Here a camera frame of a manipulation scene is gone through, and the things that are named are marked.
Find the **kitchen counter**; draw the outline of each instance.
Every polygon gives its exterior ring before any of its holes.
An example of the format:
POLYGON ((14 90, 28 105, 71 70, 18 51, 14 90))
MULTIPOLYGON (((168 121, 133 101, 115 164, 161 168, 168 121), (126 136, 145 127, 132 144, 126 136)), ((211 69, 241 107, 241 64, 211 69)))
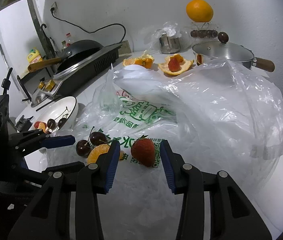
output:
MULTIPOLYGON (((142 52, 135 52, 126 56, 120 56, 119 59, 115 62, 114 66, 122 64, 122 61, 125 58, 138 57, 141 54, 142 52)), ((180 54, 187 59, 194 58, 191 49, 180 54)), ((163 55, 160 53, 153 54, 153 57, 155 58, 154 63, 164 62, 164 58, 166 56, 167 55, 163 55)), ((268 78, 268 75, 265 71, 254 67, 252 70, 268 78)), ((104 72, 100 73, 98 76, 90 80, 84 87, 82 87, 76 93, 76 95, 74 95, 76 96, 77 101, 79 103, 79 112, 92 100, 95 89, 99 85, 104 83, 105 79, 103 76, 107 73, 107 71, 108 70, 105 70, 104 72)), ((54 104, 53 102, 41 109, 40 111, 35 111, 40 106, 48 103, 49 100, 50 99, 46 99, 44 102, 34 108, 31 108, 30 105, 27 106, 23 110, 23 112, 20 113, 20 115, 17 117, 17 120, 20 118, 21 115, 25 115, 26 118, 33 115, 34 119, 32 119, 32 122, 34 122, 50 105, 54 104)), ((39 160, 41 157, 42 154, 39 151, 35 151, 30 155, 27 155, 25 159, 28 167, 34 171, 41 171, 39 165, 39 160)), ((279 158, 277 166, 275 166, 275 170, 271 175, 270 179, 265 184, 265 186, 260 190, 258 194, 254 196, 254 199, 250 198, 250 200, 253 203, 254 207, 257 209, 257 211, 261 214, 261 217, 269 228, 273 239, 276 239, 283 231, 283 156, 279 158)))

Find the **white bowl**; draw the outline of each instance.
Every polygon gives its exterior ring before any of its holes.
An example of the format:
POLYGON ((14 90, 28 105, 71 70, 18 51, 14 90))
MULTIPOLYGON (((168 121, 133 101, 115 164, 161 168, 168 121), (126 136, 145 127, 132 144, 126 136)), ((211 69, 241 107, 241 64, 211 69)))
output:
POLYGON ((76 116, 78 113, 78 102, 75 97, 65 97, 58 100, 56 103, 51 105, 45 112, 43 112, 40 117, 33 123, 30 130, 34 130, 36 122, 45 122, 49 119, 54 119, 56 121, 56 127, 54 130, 49 130, 50 132, 56 132, 58 128, 58 121, 63 117, 63 115, 68 114, 67 121, 62 126, 62 129, 70 129, 72 128, 76 116))

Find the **metal screw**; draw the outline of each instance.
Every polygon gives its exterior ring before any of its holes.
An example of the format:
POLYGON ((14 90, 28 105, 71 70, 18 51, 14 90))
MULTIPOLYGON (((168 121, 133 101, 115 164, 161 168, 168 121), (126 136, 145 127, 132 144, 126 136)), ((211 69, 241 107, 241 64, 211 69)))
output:
POLYGON ((228 176, 228 173, 226 171, 220 171, 219 176, 221 176, 222 178, 226 178, 228 176))
POLYGON ((96 163, 91 163, 91 164, 88 165, 88 168, 91 169, 91 170, 94 170, 94 169, 98 168, 98 165, 96 163))
POLYGON ((185 163, 184 165, 183 165, 183 168, 185 169, 185 170, 191 170, 192 169, 192 165, 191 164, 189 164, 189 163, 185 163))
POLYGON ((54 175, 53 175, 53 177, 55 178, 55 179, 58 179, 58 178, 60 178, 61 177, 61 172, 60 171, 56 171, 55 173, 54 173, 54 175))

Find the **electrical outlet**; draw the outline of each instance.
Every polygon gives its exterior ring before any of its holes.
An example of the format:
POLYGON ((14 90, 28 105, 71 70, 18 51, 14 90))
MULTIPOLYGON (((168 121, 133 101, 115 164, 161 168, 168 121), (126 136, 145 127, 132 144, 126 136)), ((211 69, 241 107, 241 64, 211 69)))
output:
POLYGON ((118 54, 122 55, 122 54, 127 54, 127 53, 131 53, 131 48, 129 46, 128 41, 123 41, 122 46, 118 50, 118 54))
POLYGON ((54 3, 51 5, 50 8, 54 8, 54 13, 56 13, 56 11, 57 11, 57 3, 54 2, 54 3))

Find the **plastic bag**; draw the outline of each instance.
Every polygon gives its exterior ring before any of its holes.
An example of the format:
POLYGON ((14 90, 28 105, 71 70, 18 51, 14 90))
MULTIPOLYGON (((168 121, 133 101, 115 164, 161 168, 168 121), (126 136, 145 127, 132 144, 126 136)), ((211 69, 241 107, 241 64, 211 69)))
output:
POLYGON ((182 50, 188 48, 193 40, 193 38, 190 36, 189 28, 180 28, 176 22, 166 22, 163 25, 163 28, 156 30, 152 34, 151 45, 148 49, 149 54, 160 51, 159 38, 164 33, 167 35, 167 37, 178 38, 182 50))
MULTIPOLYGON (((93 125, 118 139, 125 152, 112 189, 98 195, 105 239, 175 239, 182 196, 167 186, 158 155, 163 139, 201 171, 227 171, 248 197, 267 181, 283 154, 279 89, 225 58, 173 78, 138 65, 109 70, 75 128, 56 135, 87 139, 93 125), (130 155, 141 135, 149 135, 156 146, 154 168, 130 155)), ((77 160, 86 159, 74 145, 47 151, 48 166, 77 160)))

